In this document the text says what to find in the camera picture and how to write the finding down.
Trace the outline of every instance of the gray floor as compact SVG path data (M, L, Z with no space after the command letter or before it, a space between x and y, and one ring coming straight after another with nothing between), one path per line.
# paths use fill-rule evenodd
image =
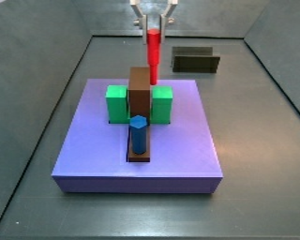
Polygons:
M174 74L171 46L213 46L218 74ZM51 171L88 78L146 65L141 38L95 38L52 117L0 236L300 236L300 117L243 40L169 38L162 79L195 79L225 180L210 195L64 194Z

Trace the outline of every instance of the purple block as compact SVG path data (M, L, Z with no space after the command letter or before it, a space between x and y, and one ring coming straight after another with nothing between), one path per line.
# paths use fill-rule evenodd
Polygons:
M127 162L130 124L111 125L108 85L88 80L52 177L67 192L213 193L223 179L195 81L173 87L170 125L151 125L151 162Z

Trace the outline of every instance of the dark gray block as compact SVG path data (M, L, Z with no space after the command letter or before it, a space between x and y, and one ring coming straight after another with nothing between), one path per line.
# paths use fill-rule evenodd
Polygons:
M246 41L300 112L300 0L273 0Z
M167 36L243 38L270 0L179 1L173 13L175 25ZM96 36L142 36L134 26L137 18L129 0L74 0L87 26ZM167 0L145 0L142 9L150 14L150 28L159 28L158 15Z
M213 47L173 47L174 72L217 73L221 56L213 56Z
M0 218L90 40L71 0L0 4Z

